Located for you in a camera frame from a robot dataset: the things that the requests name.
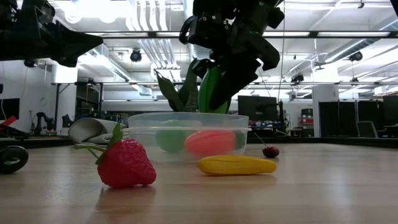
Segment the office chair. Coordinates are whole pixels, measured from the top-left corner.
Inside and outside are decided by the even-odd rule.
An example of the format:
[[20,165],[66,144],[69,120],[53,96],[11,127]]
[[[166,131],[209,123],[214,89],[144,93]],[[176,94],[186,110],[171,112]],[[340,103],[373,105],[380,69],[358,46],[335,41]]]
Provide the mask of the office chair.
[[379,137],[372,121],[358,121],[356,123],[356,128],[361,138]]

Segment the strawberry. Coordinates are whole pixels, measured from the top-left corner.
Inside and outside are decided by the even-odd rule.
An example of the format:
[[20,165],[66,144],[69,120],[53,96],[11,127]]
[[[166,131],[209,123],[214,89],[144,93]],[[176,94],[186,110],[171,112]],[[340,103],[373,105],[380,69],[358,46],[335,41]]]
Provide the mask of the strawberry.
[[[144,147],[134,139],[123,140],[120,124],[113,130],[113,137],[106,150],[98,146],[76,145],[76,149],[88,149],[97,157],[95,164],[102,182],[110,187],[122,188],[149,185],[155,182],[156,171],[150,163]],[[103,152],[99,157],[92,151]]]

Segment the plastic container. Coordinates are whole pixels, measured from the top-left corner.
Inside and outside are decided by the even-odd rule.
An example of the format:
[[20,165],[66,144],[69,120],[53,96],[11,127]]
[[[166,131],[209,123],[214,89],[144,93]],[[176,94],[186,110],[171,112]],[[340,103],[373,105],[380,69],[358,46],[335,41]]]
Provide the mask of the plastic container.
[[197,162],[206,156],[243,154],[249,117],[209,113],[145,113],[129,118],[131,138],[156,162]]

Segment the red object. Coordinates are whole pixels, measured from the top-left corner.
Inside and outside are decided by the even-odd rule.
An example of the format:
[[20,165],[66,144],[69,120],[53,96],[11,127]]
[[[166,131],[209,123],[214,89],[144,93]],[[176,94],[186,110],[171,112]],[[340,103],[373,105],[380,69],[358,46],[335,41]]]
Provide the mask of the red object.
[[300,124],[313,124],[313,118],[303,118],[299,121]]
[[267,158],[275,158],[279,155],[279,149],[275,146],[267,146],[262,150],[262,153]]
[[232,151],[235,142],[236,135],[232,131],[199,131],[185,140],[185,148],[196,156],[215,156]]
[[114,188],[149,185],[156,179],[144,147],[133,139],[117,141],[105,150],[97,170],[102,182]]
[[2,125],[5,126],[10,126],[12,123],[14,123],[17,120],[17,118],[15,116],[11,116],[10,118],[8,118],[7,120],[5,120],[3,123],[1,123]]

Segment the pink egg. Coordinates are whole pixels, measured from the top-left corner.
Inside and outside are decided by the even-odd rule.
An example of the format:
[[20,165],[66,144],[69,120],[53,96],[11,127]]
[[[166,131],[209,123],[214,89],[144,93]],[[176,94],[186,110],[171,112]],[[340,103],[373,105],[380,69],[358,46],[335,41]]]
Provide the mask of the pink egg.
[[199,131],[185,140],[185,149],[201,157],[215,156],[232,151],[235,142],[232,131]]

